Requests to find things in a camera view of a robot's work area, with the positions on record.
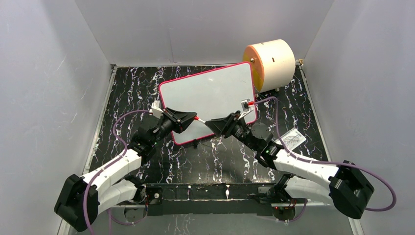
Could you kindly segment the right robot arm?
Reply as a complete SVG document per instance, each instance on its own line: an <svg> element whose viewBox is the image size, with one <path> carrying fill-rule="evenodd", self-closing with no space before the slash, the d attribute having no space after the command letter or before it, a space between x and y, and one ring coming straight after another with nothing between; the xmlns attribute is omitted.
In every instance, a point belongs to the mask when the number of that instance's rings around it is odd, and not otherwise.
<svg viewBox="0 0 415 235"><path fill-rule="evenodd" d="M311 199L333 205L342 214L360 219L374 193L374 187L354 163L335 165L292 156L263 123L247 125L239 111L224 118L208 120L205 125L216 135L235 137L256 153L264 167L291 173L276 187L276 198L287 203L293 198Z"/></svg>

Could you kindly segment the red whiteboard marker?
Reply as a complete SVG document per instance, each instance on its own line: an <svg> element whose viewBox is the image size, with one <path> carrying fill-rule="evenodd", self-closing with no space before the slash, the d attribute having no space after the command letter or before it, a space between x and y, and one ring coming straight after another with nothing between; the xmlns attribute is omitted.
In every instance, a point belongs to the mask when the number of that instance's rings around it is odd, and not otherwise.
<svg viewBox="0 0 415 235"><path fill-rule="evenodd" d="M206 123L204 120L202 120L198 116L195 116L193 119L196 120L196 121L198 121L198 122L200 122L200 123L202 123L202 124L205 124Z"/></svg>

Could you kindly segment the pink-framed whiteboard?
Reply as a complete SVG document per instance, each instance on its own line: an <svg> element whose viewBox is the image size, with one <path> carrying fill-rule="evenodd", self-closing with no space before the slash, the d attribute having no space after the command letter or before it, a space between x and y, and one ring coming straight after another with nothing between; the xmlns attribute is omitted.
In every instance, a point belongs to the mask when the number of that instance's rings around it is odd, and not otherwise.
<svg viewBox="0 0 415 235"><path fill-rule="evenodd" d="M225 118L243 111L241 101L255 99L251 65L242 62L162 82L159 94L164 107L196 112L204 121Z"/></svg>

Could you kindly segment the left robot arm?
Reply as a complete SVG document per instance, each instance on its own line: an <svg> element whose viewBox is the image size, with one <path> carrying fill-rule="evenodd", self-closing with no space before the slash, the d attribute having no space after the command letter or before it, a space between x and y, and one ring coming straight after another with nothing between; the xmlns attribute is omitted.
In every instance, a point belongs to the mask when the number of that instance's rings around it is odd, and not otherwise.
<svg viewBox="0 0 415 235"><path fill-rule="evenodd" d="M146 190L139 180L127 174L147 163L156 153L157 144L171 132L180 134L198 119L195 112L170 108L151 108L143 113L130 143L116 135L124 145L118 156L92 172L73 174L65 180L54 212L78 232L91 230L100 213L120 202L142 203Z"/></svg>

